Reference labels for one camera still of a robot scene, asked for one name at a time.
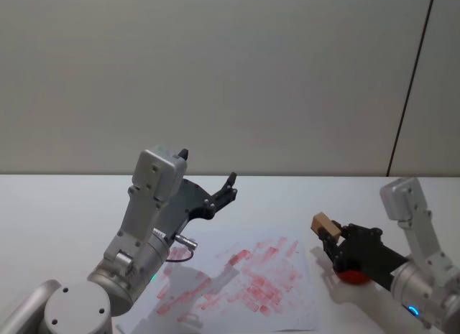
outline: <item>white wall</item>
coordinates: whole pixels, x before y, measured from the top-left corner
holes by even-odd
[[[434,0],[392,175],[460,176],[460,0]]]
[[[429,0],[0,0],[0,172],[383,175]]]

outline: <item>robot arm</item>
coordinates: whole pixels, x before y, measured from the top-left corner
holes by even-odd
[[[427,328],[435,325],[446,334],[460,333],[460,272],[441,250],[419,181],[397,180],[380,195],[388,217],[405,231],[412,256],[405,258],[384,246],[378,228],[340,226],[316,216],[312,229],[334,271],[346,282],[374,280]],[[340,244],[335,230],[345,238]]]
[[[50,280],[13,309],[0,334],[111,334],[111,317],[129,311],[194,218],[212,219],[236,198],[232,173],[214,195],[183,178],[188,151],[143,151],[129,187],[120,229],[87,282],[68,287]]]

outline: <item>wooden block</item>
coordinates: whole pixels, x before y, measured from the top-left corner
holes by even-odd
[[[314,233],[318,235],[318,230],[320,228],[325,228],[331,236],[333,236],[336,241],[339,240],[340,237],[340,229],[332,223],[331,219],[328,218],[326,214],[323,212],[318,213],[313,217],[313,221],[311,222],[311,229]]]

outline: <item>paper sheet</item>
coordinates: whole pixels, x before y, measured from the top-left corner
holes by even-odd
[[[133,308],[124,334],[315,330],[317,312],[301,241],[256,231],[193,232],[195,256],[166,263]],[[189,253],[171,249],[170,259]]]

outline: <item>blue indicator light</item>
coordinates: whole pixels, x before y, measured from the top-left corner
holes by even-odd
[[[417,310],[415,307],[413,307],[413,306],[408,307],[408,310],[409,310],[409,311],[412,313],[412,315],[414,315],[414,316],[419,316],[419,314],[420,314],[420,313],[418,312],[418,310]]]

